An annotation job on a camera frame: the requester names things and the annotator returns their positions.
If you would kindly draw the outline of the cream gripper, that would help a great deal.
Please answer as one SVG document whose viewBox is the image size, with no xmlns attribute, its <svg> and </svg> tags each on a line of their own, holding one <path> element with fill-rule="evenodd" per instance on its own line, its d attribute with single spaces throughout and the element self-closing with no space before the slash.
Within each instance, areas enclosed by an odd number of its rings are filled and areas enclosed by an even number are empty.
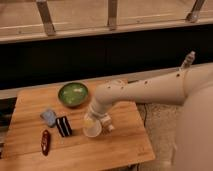
<svg viewBox="0 0 213 171">
<path fill-rule="evenodd" d="M 112 119 L 108 114 L 101 117 L 87 113 L 84 116 L 84 126 L 87 129 L 100 130 L 102 128 L 109 129 L 112 126 Z"/>
</svg>

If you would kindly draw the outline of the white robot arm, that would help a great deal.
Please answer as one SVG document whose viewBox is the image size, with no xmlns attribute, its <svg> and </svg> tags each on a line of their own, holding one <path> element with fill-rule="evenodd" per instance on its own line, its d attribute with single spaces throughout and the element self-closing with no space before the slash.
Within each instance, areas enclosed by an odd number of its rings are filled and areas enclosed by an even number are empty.
<svg viewBox="0 0 213 171">
<path fill-rule="evenodd" d="M 213 171 L 213 63 L 129 84 L 101 84 L 84 121 L 98 124 L 119 101 L 181 105 L 172 171 Z"/>
</svg>

